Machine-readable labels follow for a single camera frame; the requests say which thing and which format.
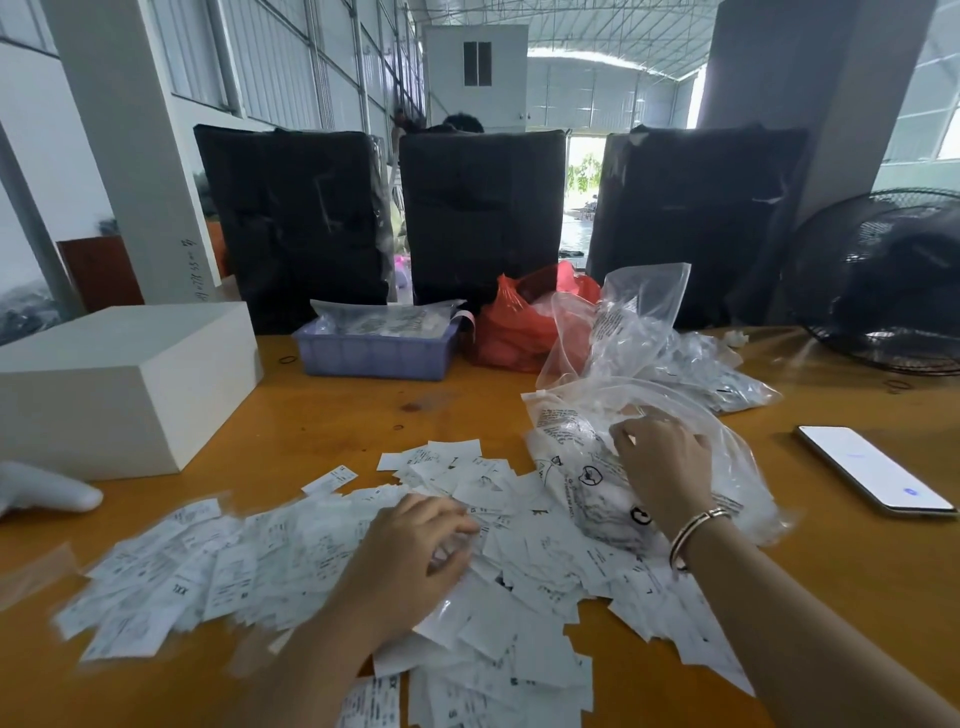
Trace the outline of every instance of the black hair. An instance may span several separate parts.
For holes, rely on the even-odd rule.
[[[444,119],[444,123],[460,132],[483,133],[483,124],[480,123],[480,120],[476,116],[470,116],[462,111],[451,113]]]

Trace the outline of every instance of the electric fan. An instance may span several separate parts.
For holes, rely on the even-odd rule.
[[[781,273],[793,317],[864,364],[960,374],[960,194],[892,189],[821,210]]]

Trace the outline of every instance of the white foam block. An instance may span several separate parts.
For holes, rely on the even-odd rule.
[[[0,460],[178,473],[262,376],[245,303],[107,308],[0,347]]]

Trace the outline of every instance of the orange table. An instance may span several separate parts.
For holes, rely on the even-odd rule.
[[[437,383],[312,378],[299,362],[278,363],[295,352],[290,339],[264,337],[260,351],[263,382],[183,473],[102,484],[104,504],[88,515],[7,517],[0,522],[0,572],[64,541],[88,562],[208,494],[231,493],[239,512],[269,508],[340,464],[360,473],[357,487],[379,485],[382,451],[427,439],[479,437],[485,455],[509,458],[520,473],[532,469],[520,439],[530,424],[519,395],[533,388],[533,376],[458,360]],[[753,448],[780,504],[802,516],[770,555],[960,706],[960,523],[879,515],[791,434],[795,425],[852,426],[960,502],[960,389],[951,380],[853,364],[795,329],[754,331],[744,355],[744,371],[785,399],[725,422]],[[173,640],[153,660],[83,669],[77,661],[89,633],[60,643],[48,621],[82,583],[61,580],[0,614],[0,722],[217,724],[243,687],[224,674],[237,643],[224,621]],[[595,712],[585,715],[587,728],[770,724],[756,700],[705,668],[682,666],[672,644],[644,643],[603,602],[583,602],[581,619],[567,631],[577,651],[594,658]]]

